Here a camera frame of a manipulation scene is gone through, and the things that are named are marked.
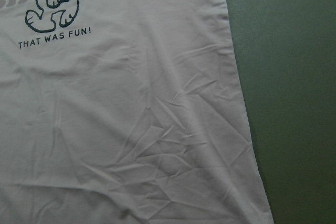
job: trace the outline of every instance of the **snoopy's body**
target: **snoopy's body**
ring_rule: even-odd
[[[36,0],[37,10],[28,10],[26,24],[38,33],[54,31],[69,26],[78,13],[78,0]]]

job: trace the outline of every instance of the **snoopy graphic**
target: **snoopy graphic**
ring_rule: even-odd
[[[38,33],[49,33],[69,26],[76,18],[79,0],[36,0],[36,10],[28,10],[25,22]]]

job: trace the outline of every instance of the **black outline drawing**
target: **black outline drawing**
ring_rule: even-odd
[[[28,10],[25,22],[38,33],[49,33],[60,27],[67,27],[74,22],[79,9],[79,0],[35,0],[38,10]],[[54,15],[61,13],[59,20]]]

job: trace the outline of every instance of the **cartoon dog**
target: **cartoon dog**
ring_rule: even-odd
[[[26,24],[38,33],[49,33],[56,29],[57,23],[67,27],[75,20],[79,0],[36,0],[36,6],[38,10],[27,11]]]

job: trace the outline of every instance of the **green surface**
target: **green surface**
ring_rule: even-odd
[[[336,0],[227,0],[276,224],[336,223]]]

